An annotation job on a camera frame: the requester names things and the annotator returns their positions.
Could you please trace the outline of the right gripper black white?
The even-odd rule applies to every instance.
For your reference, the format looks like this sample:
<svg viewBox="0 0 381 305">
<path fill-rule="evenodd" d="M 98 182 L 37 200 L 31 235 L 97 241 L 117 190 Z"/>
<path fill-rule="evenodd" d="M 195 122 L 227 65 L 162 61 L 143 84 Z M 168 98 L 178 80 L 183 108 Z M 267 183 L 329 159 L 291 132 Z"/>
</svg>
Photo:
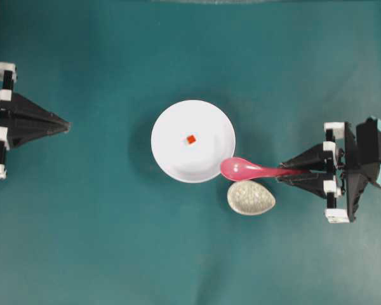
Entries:
<svg viewBox="0 0 381 305">
<path fill-rule="evenodd" d="M 326 199 L 324 216 L 330 224 L 354 221 L 349 207 L 338 208 L 337 200 L 348 197 L 349 169 L 356 163 L 356 136 L 348 122 L 327 122 L 323 125 L 326 141 L 316 144 L 298 156 L 280 163 L 280 168 L 316 170 L 327 173 L 303 173 L 277 178 Z"/>
</svg>

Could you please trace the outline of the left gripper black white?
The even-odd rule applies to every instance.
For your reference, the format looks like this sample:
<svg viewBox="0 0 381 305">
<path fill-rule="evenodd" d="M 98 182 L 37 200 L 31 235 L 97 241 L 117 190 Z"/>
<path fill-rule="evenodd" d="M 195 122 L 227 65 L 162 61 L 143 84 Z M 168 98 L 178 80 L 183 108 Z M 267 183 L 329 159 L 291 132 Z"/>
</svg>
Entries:
<svg viewBox="0 0 381 305">
<path fill-rule="evenodd" d="M 17 67 L 13 63 L 0 62 L 0 180 L 6 178 L 6 153 L 30 141 L 68 132 L 70 123 L 55 113 L 13 92 L 17 81 Z M 4 104 L 10 102 L 10 111 L 21 117 L 44 122 L 8 123 L 9 112 Z"/>
</svg>

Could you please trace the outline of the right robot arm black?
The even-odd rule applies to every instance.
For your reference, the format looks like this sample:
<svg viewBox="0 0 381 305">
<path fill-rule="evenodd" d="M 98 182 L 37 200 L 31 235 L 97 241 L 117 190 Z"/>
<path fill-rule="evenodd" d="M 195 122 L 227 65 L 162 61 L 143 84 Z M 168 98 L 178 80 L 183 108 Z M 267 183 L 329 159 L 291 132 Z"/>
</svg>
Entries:
<svg viewBox="0 0 381 305">
<path fill-rule="evenodd" d="M 354 131 L 348 122 L 327 122 L 326 140 L 280 164 L 277 180 L 326 200 L 330 223 L 356 220 L 359 199 L 371 184 L 381 189 L 381 119 L 369 117 Z"/>
</svg>

